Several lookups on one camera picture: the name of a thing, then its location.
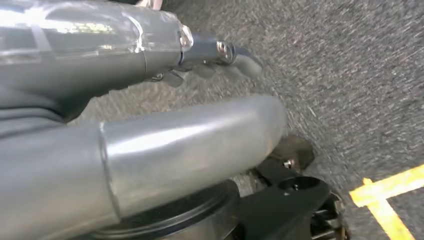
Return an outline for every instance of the robotic hand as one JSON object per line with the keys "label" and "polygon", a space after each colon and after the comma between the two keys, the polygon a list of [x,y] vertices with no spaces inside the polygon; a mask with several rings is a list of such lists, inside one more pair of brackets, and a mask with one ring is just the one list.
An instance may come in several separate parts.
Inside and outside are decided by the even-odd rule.
{"label": "robotic hand", "polygon": [[66,126],[89,100],[177,72],[255,77],[246,49],[105,1],[0,2],[0,239],[66,239],[256,166],[287,133],[273,97]]}

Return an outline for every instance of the yellow line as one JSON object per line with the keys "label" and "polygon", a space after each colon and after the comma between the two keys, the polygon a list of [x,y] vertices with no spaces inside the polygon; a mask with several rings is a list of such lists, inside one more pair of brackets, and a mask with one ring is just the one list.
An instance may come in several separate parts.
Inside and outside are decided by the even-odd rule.
{"label": "yellow line", "polygon": [[350,192],[350,196],[358,207],[363,207],[422,187],[424,187],[424,165],[358,187]]}
{"label": "yellow line", "polygon": [[[363,184],[364,187],[372,187],[376,183],[373,183],[371,179],[364,178]],[[405,226],[385,198],[379,198],[374,202],[368,203],[367,206],[390,240],[415,240],[407,226]]]}

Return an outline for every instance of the prosthetic hand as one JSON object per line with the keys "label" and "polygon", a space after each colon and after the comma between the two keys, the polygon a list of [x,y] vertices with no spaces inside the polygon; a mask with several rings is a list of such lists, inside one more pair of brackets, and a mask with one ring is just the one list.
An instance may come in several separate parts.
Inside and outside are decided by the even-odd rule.
{"label": "prosthetic hand", "polygon": [[248,97],[68,127],[89,100],[143,80],[261,72],[246,49],[175,15],[104,1],[0,2],[0,239],[66,239],[256,166],[287,131]]}

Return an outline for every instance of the bolt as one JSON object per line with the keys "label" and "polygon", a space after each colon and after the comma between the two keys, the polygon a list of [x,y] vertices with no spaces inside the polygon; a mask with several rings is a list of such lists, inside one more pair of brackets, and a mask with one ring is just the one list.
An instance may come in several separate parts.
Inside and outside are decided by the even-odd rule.
{"label": "bolt", "polygon": [[185,47],[189,45],[189,40],[186,37],[180,37],[179,38],[179,44],[181,44],[182,47]]}
{"label": "bolt", "polygon": [[155,76],[153,76],[153,77],[151,78],[151,81],[152,81],[152,82],[159,82],[159,81],[162,81],[162,80],[164,79],[164,77],[165,77],[165,74],[163,74],[163,73],[158,73],[158,74],[156,74]]}
{"label": "bolt", "polygon": [[227,44],[223,41],[217,41],[216,48],[218,49],[218,52],[222,55],[225,55],[227,53]]}
{"label": "bolt", "polygon": [[282,164],[286,169],[292,169],[295,166],[296,161],[293,158],[285,160]]}

